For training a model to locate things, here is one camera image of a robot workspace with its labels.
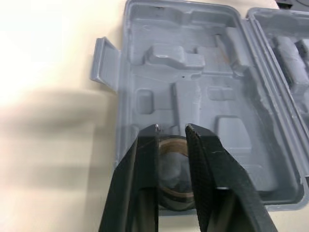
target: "molded tray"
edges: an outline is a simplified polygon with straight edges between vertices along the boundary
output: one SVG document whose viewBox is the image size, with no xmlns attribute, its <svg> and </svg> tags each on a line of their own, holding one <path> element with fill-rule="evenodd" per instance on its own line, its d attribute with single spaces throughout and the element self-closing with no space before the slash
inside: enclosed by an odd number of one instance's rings
<svg viewBox="0 0 309 232">
<path fill-rule="evenodd" d="M 91 74 L 119 94 L 115 165 L 140 129 L 185 136 L 194 123 L 218 134 L 268 210 L 308 202 L 303 120 L 251 24 L 223 5 L 127 2 L 122 51 L 98 39 Z"/>
</svg>

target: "gray plastic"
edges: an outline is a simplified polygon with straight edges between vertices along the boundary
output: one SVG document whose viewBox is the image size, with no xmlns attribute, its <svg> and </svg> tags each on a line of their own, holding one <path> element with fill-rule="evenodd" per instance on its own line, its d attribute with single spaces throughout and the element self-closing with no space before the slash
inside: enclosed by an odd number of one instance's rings
<svg viewBox="0 0 309 232">
<path fill-rule="evenodd" d="M 117 63 L 118 52 L 102 53 L 104 38 L 97 40 L 91 76 L 118 90 L 116 165 L 140 129 L 159 124 L 164 134 L 185 136 L 185 125 L 194 123 L 219 135 L 268 210 L 307 203 L 298 162 L 306 156 L 300 141 L 308 143 L 302 121 L 293 101 L 278 96 L 284 83 L 272 81 L 274 65 L 265 63 L 248 27 L 228 6 L 127 2 L 119 73 L 101 74 L 103 60 Z"/>
<path fill-rule="evenodd" d="M 260 33 L 260 43 L 278 71 L 278 81 L 285 83 L 288 97 L 295 102 L 295 118 L 303 120 L 305 136 L 299 138 L 306 153 L 297 158 L 304 175 L 309 176 L 309 13 L 253 8 L 248 18 Z"/>
</svg>

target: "white table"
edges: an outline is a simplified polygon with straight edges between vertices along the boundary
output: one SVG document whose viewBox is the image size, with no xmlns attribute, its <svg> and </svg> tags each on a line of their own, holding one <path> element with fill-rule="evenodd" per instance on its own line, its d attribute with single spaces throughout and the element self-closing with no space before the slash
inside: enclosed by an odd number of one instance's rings
<svg viewBox="0 0 309 232">
<path fill-rule="evenodd" d="M 112 174 L 117 96 L 88 80 L 95 39 L 120 48 L 124 0 L 6 1 L 0 7 L 0 231 L 97 231 Z M 246 15 L 272 0 L 208 0 Z M 309 206 L 273 212 L 306 232 Z M 160 231 L 198 230 L 160 218 Z"/>
</svg>

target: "molded compartment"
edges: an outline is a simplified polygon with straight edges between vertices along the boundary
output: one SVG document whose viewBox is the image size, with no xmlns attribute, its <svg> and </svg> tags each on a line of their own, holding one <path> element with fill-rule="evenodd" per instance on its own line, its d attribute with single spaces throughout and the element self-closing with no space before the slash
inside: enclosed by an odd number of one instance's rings
<svg viewBox="0 0 309 232">
<path fill-rule="evenodd" d="M 185 136 L 185 125 L 193 123 L 218 134 L 248 172 L 268 210 L 304 200 L 307 188 L 294 160 L 298 148 L 290 142 L 295 132 L 284 123 L 293 109 L 274 100 L 268 81 L 272 77 L 258 61 L 259 48 L 235 9 L 130 0 L 123 37 L 115 81 L 115 165 L 139 130 L 159 124 L 165 135 Z M 299 83 L 297 93 L 306 85 Z"/>
<path fill-rule="evenodd" d="M 256 9 L 252 14 L 264 32 L 298 111 L 309 128 L 309 13 Z"/>
</svg>

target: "brown tape roll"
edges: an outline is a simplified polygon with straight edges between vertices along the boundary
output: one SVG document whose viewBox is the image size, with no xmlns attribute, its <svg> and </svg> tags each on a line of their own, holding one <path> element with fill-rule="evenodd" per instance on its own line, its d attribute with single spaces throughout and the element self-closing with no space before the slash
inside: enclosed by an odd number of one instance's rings
<svg viewBox="0 0 309 232">
<path fill-rule="evenodd" d="M 178 153 L 188 157 L 186 138 L 182 136 L 169 136 L 161 139 L 159 142 L 159 155 L 164 156 L 170 153 Z M 173 211 L 185 211 L 194 208 L 192 189 L 190 192 L 179 192 L 160 185 L 159 199 L 162 206 Z"/>
</svg>

